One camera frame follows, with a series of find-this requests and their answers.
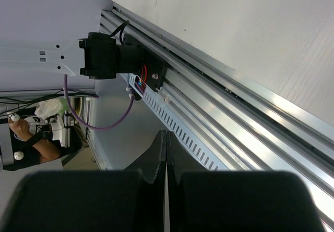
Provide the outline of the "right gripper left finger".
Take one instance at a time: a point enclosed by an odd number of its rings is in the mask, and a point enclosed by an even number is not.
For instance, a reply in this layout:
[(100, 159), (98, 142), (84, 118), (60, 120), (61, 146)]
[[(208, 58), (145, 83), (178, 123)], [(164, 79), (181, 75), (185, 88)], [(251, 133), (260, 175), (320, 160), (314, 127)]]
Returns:
[(43, 171), (17, 186), (1, 231), (163, 231), (166, 132), (123, 170)]

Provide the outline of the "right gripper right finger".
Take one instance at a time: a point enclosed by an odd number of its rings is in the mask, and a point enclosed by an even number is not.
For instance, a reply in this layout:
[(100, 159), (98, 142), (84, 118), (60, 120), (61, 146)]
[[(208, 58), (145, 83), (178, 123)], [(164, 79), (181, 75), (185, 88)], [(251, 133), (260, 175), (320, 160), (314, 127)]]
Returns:
[(285, 171), (205, 169), (166, 134), (171, 231), (323, 231), (303, 181)]

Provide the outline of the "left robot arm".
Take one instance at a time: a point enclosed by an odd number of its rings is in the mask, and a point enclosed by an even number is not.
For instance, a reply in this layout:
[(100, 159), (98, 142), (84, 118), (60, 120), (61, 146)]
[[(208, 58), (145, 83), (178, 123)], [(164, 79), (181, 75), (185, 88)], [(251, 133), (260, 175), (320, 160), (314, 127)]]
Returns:
[(143, 76), (154, 91), (161, 88), (169, 65), (130, 34), (90, 32), (86, 38), (58, 42), (1, 40), (1, 68), (82, 75), (93, 80), (118, 74)]

